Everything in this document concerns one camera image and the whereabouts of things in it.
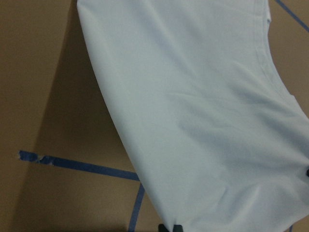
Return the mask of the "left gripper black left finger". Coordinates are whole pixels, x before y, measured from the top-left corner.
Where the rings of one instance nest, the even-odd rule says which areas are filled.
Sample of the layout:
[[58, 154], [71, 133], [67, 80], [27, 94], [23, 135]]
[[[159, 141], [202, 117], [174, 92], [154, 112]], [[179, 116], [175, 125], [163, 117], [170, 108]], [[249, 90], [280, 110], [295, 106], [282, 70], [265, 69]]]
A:
[[164, 224], [158, 225], [158, 232], [169, 232], [169, 230], [165, 227]]

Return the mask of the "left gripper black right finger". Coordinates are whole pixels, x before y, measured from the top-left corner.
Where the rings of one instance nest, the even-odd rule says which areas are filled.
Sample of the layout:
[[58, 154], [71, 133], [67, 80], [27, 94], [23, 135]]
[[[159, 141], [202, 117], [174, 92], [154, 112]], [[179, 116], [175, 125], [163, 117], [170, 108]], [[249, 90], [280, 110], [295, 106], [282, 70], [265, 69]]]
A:
[[173, 225], [172, 232], [183, 232], [182, 225]]

